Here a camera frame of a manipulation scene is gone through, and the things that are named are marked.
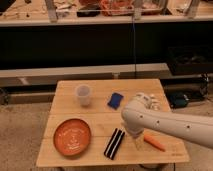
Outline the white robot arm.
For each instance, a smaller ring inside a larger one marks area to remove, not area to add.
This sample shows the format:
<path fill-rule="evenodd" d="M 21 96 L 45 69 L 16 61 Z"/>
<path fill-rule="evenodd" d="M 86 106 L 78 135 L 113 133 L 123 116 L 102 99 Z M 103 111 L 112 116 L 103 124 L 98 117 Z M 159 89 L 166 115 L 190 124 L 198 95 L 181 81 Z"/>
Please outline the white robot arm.
<path fill-rule="evenodd" d="M 153 110 L 153 103 L 149 95 L 137 93 L 123 107 L 121 117 L 133 137 L 148 128 L 213 149 L 213 117 Z"/>

